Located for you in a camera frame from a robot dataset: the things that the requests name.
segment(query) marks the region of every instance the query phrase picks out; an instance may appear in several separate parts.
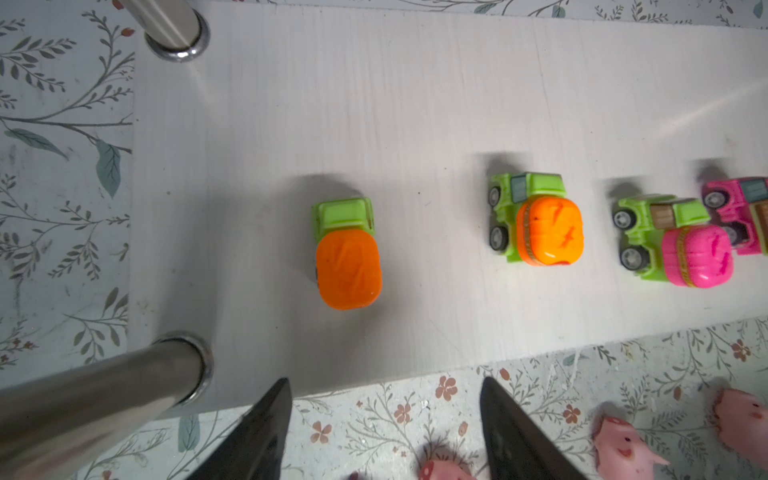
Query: orange toy load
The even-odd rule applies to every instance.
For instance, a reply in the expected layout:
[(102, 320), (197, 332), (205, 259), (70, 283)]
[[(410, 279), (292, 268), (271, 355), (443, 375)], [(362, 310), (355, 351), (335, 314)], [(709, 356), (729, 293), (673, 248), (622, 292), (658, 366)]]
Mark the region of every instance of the orange toy load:
[(317, 246), (320, 296), (337, 310), (372, 304), (382, 292), (379, 248), (363, 230), (328, 233)]
[(570, 265), (584, 252), (581, 212), (567, 198), (525, 202), (516, 224), (520, 257), (530, 265)]

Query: pink pig toy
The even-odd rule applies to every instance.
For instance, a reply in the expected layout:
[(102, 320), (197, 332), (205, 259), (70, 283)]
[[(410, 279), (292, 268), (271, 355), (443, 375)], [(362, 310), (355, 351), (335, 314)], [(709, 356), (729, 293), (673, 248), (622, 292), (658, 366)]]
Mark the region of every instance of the pink pig toy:
[(615, 417), (603, 419), (594, 447), (604, 480), (653, 480), (655, 463), (670, 464), (648, 448), (631, 424)]
[(768, 409), (756, 396), (725, 390), (715, 404), (720, 440), (752, 463), (768, 470)]
[(430, 460), (422, 468), (419, 480), (475, 480), (453, 462)]

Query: pink barrel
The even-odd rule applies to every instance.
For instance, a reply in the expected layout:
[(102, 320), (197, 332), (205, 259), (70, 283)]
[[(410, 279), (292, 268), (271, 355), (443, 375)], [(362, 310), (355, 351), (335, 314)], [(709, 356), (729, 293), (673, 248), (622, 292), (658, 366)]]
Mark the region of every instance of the pink barrel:
[(711, 288), (733, 275), (733, 254), (725, 230), (694, 225), (669, 230), (661, 243), (664, 272), (678, 286)]

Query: chrome ring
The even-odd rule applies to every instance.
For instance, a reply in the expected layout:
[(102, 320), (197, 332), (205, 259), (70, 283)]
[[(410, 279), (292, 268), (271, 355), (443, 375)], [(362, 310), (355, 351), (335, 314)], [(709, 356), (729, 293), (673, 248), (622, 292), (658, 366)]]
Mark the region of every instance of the chrome ring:
[(189, 48), (184, 50), (168, 50), (163, 45), (157, 43), (151, 36), (144, 33), (144, 39), (147, 41), (147, 45), (149, 45), (152, 53), (163, 60), (176, 63), (194, 60), (199, 57), (208, 47), (208, 42), (210, 42), (210, 28), (208, 28), (208, 22), (205, 21), (205, 18), (197, 10), (194, 10), (194, 14), (197, 15), (197, 22), (200, 24), (200, 34)]
[(200, 379), (197, 381), (197, 386), (189, 395), (179, 400), (174, 406), (186, 405), (202, 395), (203, 391), (208, 387), (211, 378), (214, 376), (214, 353), (211, 351), (208, 342), (191, 332), (180, 330), (169, 332), (155, 340), (153, 344), (162, 342), (185, 342), (191, 345), (192, 348), (200, 354), (203, 370), (200, 372)]

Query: white board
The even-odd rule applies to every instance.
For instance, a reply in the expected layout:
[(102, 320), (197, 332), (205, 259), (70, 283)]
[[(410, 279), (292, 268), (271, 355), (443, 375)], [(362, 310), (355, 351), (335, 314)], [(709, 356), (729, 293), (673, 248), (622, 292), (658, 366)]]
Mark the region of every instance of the white board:
[[(137, 53), (131, 348), (214, 345), (192, 409), (450, 371), (768, 312), (768, 259), (713, 290), (617, 261), (608, 192), (695, 197), (700, 170), (768, 174), (768, 34), (740, 28), (205, 2), (209, 50)], [(574, 266), (491, 252), (489, 173), (562, 174)], [(373, 201), (384, 289), (336, 312), (310, 207)]]

